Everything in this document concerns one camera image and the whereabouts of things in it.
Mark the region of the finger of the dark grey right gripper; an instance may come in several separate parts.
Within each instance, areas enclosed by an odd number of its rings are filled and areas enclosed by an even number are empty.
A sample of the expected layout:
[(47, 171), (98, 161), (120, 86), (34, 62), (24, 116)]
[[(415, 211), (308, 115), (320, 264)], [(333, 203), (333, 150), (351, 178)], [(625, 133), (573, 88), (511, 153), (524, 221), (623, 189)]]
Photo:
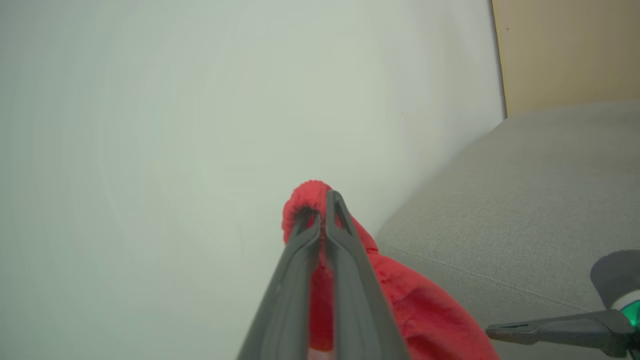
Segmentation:
[(486, 335), (523, 346), (544, 342), (597, 349), (608, 357), (636, 355), (636, 328), (619, 310), (490, 325)]

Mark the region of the beige wooden panel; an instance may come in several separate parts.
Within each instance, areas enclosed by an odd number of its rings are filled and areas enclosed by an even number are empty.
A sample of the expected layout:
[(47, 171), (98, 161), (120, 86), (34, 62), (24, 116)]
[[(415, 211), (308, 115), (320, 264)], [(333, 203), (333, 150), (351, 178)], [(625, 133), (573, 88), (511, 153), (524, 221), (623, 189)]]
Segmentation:
[(508, 117), (640, 100), (640, 0), (491, 0)]

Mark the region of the grey fabric sofa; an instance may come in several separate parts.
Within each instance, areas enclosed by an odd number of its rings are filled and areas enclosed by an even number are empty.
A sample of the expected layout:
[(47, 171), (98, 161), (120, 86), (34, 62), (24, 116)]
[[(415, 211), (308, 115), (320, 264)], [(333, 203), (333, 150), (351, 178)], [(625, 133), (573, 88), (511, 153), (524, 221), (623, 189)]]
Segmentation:
[(509, 117), (423, 185), (375, 242), (482, 328), (603, 310), (592, 266), (640, 249), (640, 100)]

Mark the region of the red jersey with white trim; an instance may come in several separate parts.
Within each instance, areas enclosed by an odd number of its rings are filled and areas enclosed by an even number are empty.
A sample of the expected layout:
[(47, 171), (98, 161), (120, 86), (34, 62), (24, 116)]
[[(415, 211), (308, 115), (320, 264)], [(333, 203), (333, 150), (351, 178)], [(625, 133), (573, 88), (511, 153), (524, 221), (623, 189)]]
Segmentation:
[[(499, 360), (477, 321), (441, 287), (382, 255), (353, 221), (412, 360)], [(333, 275), (324, 253), (311, 276), (309, 346), (319, 356), (334, 348)]]

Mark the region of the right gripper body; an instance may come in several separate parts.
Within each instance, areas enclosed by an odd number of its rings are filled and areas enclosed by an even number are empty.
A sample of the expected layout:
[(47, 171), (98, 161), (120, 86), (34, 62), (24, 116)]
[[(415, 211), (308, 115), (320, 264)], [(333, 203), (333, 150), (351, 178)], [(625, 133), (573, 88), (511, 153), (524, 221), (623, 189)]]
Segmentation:
[(590, 281), (605, 309), (621, 312), (640, 332), (640, 249), (601, 257), (590, 269)]

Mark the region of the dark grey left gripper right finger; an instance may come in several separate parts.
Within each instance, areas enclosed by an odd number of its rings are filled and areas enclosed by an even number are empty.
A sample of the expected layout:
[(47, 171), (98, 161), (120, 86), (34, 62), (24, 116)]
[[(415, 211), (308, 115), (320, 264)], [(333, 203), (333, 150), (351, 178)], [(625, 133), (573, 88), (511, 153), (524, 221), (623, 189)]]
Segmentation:
[(333, 271), (336, 360), (411, 360), (346, 203), (326, 195), (327, 262)]

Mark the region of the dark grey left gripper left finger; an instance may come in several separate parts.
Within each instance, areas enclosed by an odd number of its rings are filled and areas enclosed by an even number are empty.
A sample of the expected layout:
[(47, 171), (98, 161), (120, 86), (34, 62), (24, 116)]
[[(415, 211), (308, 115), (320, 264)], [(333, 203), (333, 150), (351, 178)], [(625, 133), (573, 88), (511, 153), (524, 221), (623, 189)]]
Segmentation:
[(304, 208), (294, 225), (237, 360), (307, 360), (311, 277), (318, 266), (322, 218)]

